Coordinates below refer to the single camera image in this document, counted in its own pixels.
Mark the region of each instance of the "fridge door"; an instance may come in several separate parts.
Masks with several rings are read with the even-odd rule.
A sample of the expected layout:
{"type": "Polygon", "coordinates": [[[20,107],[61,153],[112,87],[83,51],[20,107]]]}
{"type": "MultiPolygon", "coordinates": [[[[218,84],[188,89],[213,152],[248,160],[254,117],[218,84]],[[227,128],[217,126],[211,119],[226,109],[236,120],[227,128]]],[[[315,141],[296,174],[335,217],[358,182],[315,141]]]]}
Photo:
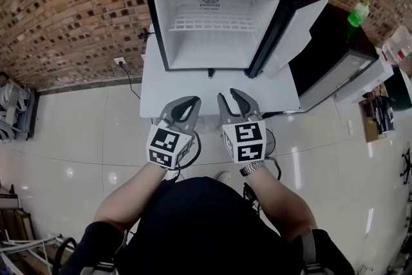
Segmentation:
{"type": "Polygon", "coordinates": [[[312,38],[310,28],[327,3],[328,0],[289,0],[281,9],[283,20],[274,25],[277,32],[268,41],[267,52],[252,62],[246,74],[253,78],[263,70],[271,77],[301,53],[312,38]]]}

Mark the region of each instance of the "shoe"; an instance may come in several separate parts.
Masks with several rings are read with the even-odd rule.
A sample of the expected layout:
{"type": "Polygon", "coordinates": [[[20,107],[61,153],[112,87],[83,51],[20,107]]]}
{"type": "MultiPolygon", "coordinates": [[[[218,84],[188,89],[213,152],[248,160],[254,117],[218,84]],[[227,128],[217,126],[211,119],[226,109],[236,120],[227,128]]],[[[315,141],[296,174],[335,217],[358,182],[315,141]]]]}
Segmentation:
{"type": "Polygon", "coordinates": [[[232,175],[230,174],[230,172],[225,171],[225,172],[221,172],[216,179],[217,181],[230,186],[232,175]]]}

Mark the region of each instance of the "black shoulder strap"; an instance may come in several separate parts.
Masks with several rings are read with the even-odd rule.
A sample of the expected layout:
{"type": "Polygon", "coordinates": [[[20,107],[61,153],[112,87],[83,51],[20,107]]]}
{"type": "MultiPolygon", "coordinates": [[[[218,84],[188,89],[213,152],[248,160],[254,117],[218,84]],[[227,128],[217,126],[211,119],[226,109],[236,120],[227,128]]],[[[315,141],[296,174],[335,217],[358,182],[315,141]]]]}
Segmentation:
{"type": "Polygon", "coordinates": [[[304,261],[301,275],[334,275],[330,269],[322,267],[316,260],[315,238],[312,230],[303,234],[301,237],[304,261]]]}

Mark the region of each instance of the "white table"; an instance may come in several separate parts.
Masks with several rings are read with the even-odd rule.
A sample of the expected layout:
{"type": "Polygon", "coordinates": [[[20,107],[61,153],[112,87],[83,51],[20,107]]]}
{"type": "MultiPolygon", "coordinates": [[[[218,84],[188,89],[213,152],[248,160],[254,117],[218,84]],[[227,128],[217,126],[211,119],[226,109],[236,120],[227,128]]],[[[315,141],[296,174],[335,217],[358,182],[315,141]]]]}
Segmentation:
{"type": "Polygon", "coordinates": [[[140,96],[141,117],[158,117],[168,102],[190,95],[201,98],[200,115],[219,115],[218,93],[226,97],[234,113],[240,113],[230,88],[249,94],[257,101],[262,113],[297,111],[300,107],[289,65],[272,78],[261,74],[250,79],[243,70],[216,70],[209,79],[207,70],[165,71],[156,35],[147,40],[140,96]]]}

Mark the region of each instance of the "person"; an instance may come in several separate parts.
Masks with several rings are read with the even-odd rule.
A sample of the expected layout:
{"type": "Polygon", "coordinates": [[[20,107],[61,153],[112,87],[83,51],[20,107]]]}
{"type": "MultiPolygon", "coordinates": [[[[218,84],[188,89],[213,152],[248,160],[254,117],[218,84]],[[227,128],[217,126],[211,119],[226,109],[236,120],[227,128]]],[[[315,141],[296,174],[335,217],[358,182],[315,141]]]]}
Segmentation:
{"type": "Polygon", "coordinates": [[[308,204],[263,162],[246,180],[279,234],[228,185],[208,177],[163,180],[166,172],[149,162],[109,195],[60,274],[91,274],[105,267],[115,267],[120,275],[221,270],[354,274],[327,232],[317,228],[308,204]],[[124,233],[138,220],[126,245],[124,233]],[[309,265],[311,254],[315,262],[309,265]]]}

